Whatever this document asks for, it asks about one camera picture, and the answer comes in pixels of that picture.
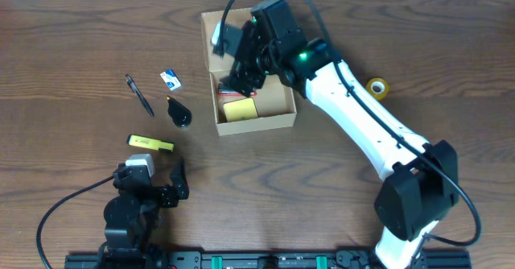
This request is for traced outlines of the red multi-tool pocket knife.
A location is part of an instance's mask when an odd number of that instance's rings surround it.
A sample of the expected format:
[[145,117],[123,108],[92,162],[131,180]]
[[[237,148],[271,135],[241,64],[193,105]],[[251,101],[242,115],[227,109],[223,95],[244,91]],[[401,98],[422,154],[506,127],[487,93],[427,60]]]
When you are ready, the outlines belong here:
[[236,90],[234,90],[234,89],[230,88],[229,86],[224,85],[222,83],[220,83],[218,85],[217,91],[220,96],[235,96],[235,97],[241,96],[241,93],[237,92]]

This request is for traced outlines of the white blue eraser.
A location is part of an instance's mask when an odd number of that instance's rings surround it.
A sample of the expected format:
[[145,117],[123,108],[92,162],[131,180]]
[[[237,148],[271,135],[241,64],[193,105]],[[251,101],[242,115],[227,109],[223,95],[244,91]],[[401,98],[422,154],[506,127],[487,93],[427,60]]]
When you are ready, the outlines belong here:
[[182,84],[179,78],[176,76],[175,72],[172,69],[168,69],[164,72],[160,73],[163,81],[167,85],[170,91],[177,90],[182,87]]

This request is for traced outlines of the yellow adhesive tape roll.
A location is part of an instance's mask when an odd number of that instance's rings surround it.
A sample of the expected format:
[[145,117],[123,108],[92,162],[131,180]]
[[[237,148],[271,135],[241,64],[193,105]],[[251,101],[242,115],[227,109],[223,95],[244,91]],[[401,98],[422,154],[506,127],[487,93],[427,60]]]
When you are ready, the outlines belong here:
[[384,79],[376,77],[369,80],[365,89],[376,100],[380,101],[389,93],[389,84]]

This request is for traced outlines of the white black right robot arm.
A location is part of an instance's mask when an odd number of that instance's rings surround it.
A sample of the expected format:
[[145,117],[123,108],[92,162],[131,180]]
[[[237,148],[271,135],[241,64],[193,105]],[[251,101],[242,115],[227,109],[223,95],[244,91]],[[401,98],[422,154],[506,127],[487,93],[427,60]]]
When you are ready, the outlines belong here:
[[249,96],[275,75],[341,127],[382,182],[374,208],[384,229],[373,263],[422,265],[424,243],[460,199],[454,148],[399,122],[356,80],[327,35],[306,38],[286,0],[254,6],[241,27],[220,22],[212,46],[233,58],[225,82],[238,93]]

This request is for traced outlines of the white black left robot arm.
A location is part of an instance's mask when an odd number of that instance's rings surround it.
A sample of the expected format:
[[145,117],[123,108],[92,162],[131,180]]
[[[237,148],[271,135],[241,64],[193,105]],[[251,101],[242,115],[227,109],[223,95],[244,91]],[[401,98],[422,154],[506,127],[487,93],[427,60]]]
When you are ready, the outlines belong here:
[[174,208],[189,197],[184,159],[172,168],[170,184],[154,186],[150,155],[133,155],[113,172],[118,196],[104,209],[108,254],[101,265],[112,268],[165,268],[166,254],[150,244],[161,209]]

